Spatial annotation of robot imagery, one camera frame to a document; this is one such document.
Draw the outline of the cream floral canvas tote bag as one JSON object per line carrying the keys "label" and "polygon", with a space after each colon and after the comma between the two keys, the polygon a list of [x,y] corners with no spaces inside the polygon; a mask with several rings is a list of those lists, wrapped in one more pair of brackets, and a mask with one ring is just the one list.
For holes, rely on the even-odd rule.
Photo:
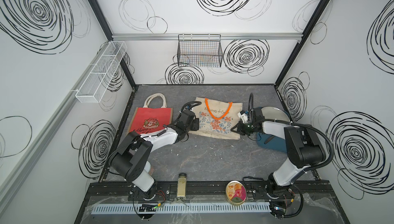
{"label": "cream floral canvas tote bag", "polygon": [[202,103],[192,108],[192,112],[199,119],[199,129],[198,131],[190,131],[191,134],[216,139],[240,139],[241,136],[231,129],[240,121],[238,113],[243,110],[243,104],[226,103],[201,97],[197,97],[196,101]]}

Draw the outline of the red Christmas jute bag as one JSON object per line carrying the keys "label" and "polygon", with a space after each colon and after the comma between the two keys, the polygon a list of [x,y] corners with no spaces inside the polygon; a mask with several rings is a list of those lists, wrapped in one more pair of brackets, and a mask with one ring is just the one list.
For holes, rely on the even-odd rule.
{"label": "red Christmas jute bag", "polygon": [[[159,108],[150,108],[150,103],[155,99],[162,100]],[[166,97],[162,93],[155,93],[146,98],[143,107],[138,107],[132,117],[128,132],[148,134],[164,129],[172,121],[173,108],[167,107]]]}

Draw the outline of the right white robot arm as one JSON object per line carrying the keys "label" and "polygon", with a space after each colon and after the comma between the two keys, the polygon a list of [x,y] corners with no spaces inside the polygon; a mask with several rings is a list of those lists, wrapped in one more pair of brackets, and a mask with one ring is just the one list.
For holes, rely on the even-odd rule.
{"label": "right white robot arm", "polygon": [[268,178],[272,188],[293,184],[308,170],[323,166],[326,152],[318,134],[321,132],[311,125],[296,124],[288,115],[276,107],[263,107],[242,110],[238,113],[240,121],[231,130],[239,135],[253,133],[267,135],[266,142],[285,145],[287,159],[278,170]]}

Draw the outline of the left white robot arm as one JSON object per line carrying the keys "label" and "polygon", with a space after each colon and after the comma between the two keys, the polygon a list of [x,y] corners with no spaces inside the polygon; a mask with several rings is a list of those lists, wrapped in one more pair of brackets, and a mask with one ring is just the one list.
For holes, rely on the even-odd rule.
{"label": "left white robot arm", "polygon": [[198,129],[198,125],[195,113],[184,110],[174,122],[160,131],[149,134],[129,132],[108,157],[109,164],[127,182],[148,195],[153,194],[157,183],[146,168],[151,152],[182,141],[191,130]]}

